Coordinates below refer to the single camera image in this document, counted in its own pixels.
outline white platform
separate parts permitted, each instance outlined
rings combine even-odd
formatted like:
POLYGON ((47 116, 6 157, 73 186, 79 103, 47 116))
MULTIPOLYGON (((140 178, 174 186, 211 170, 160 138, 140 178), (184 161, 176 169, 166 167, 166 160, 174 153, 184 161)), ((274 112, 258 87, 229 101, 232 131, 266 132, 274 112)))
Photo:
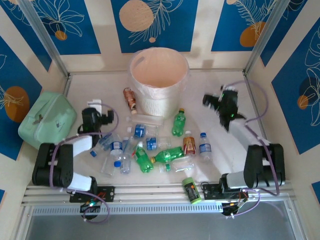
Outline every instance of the white platform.
MULTIPOLYGON (((126 72, 105 73, 105 74, 82 74, 72 76, 72 82, 67 98, 76 109, 78 118, 71 130, 70 136, 77 133, 77 128, 82 124, 81 111, 86 108, 87 101, 101 99, 104 104, 113 107, 119 114, 119 126, 116 130, 122 138, 127 136, 126 117, 130 116, 126 105, 123 89, 128 86, 128 76, 126 72)), ((103 162, 93 159, 88 152, 78 155, 74 159, 74 171, 94 176, 98 184, 113 185, 161 185, 181 183, 186 177, 200 183, 203 181, 217 182, 222 174, 238 172, 244 169, 246 150, 242 145, 219 124, 217 114, 202 105, 205 93, 219 93, 223 84, 230 84, 243 80, 240 71, 191 71, 191 77, 187 88, 183 93, 181 108, 185 109, 186 125, 185 130, 190 130, 195 138, 198 147, 200 132, 206 132, 210 140, 213 162, 211 164, 201 163, 199 159, 195 161, 195 167, 185 172, 160 173, 158 164, 149 173, 142 173, 139 166, 132 161, 131 173, 123 175, 117 172, 113 178, 108 178, 100 172, 103 162)), ((245 84, 238 85, 239 112, 247 118, 255 117, 255 112, 245 84)), ((160 130, 160 136, 171 136, 172 146, 182 146, 183 137, 173 137, 171 128, 173 116, 164 122, 164 127, 160 130)), ((252 128, 260 135, 257 122, 251 123, 252 128)), ((101 130, 107 132, 114 127, 114 124, 103 126, 101 130)), ((158 152, 147 152, 150 157, 158 152)))

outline red bottle label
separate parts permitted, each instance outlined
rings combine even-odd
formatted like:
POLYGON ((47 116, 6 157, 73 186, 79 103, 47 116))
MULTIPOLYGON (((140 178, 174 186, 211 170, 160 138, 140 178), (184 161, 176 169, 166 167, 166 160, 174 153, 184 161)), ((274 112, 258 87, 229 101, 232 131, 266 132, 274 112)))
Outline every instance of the red bottle label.
POLYGON ((192 136, 183 139, 183 152, 186 154, 196 154, 196 143, 192 136))

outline green plastic bottle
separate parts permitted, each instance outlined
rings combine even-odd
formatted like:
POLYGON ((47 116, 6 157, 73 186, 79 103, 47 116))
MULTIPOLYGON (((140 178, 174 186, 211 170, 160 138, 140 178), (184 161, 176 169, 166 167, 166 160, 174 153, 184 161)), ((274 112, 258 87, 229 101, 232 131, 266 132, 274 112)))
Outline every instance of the green plastic bottle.
POLYGON ((138 147, 135 151, 134 160, 139 164, 143 173, 149 173, 150 170, 154 169, 154 165, 150 161, 146 151, 141 147, 138 147))
POLYGON ((177 158, 182 158, 184 156, 184 151, 182 150, 181 146, 177 146, 175 148, 163 150, 159 152, 156 156, 150 158, 151 162, 154 164, 155 162, 158 163, 169 163, 177 158))
POLYGON ((179 109, 179 113, 175 115, 174 122, 173 122, 173 128, 171 130, 173 136, 182 136, 184 134, 184 127, 186 124, 186 116, 185 116, 185 110, 183 108, 179 109))

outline robotic arm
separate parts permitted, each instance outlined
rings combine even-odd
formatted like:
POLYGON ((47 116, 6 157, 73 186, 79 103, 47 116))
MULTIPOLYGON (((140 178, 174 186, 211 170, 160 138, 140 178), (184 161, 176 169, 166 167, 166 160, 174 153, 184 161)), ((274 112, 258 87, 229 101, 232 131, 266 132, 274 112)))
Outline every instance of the robotic arm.
MULTIPOLYGON (((220 95, 203 96, 204 106, 217 112, 220 124, 232 134, 247 150, 244 170, 221 176, 218 191, 234 193, 241 188, 264 188, 275 185, 269 159, 258 138, 246 128, 246 118, 238 113, 238 91, 234 87, 222 87, 220 95)), ((274 165, 278 184, 285 184, 284 151, 280 144, 270 143, 263 137, 260 140, 267 146, 274 165)))

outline blue bottle cap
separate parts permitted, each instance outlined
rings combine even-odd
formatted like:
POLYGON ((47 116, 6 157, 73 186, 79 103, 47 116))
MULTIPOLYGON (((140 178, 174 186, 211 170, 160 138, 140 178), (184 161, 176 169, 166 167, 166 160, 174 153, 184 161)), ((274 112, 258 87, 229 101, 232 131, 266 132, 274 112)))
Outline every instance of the blue bottle cap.
POLYGON ((116 168, 120 168, 121 162, 120 162, 120 161, 115 161, 113 165, 114 165, 114 167, 116 167, 116 168))

